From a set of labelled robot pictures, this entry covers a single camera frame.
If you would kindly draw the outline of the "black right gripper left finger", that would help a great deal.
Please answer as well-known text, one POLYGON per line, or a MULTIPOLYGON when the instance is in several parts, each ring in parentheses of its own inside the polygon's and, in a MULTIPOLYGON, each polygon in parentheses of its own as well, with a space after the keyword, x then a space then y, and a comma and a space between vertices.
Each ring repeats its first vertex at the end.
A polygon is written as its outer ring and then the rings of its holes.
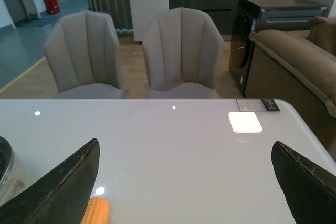
POLYGON ((81 223, 99 168, 93 138, 1 206, 1 223, 81 223))

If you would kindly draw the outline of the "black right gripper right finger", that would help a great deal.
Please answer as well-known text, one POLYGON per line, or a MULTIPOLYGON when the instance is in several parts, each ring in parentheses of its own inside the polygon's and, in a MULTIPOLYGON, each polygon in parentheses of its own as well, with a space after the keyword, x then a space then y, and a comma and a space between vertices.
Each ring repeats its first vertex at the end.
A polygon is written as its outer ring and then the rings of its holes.
POLYGON ((271 162, 296 223, 335 223, 335 175, 280 141, 271 162))

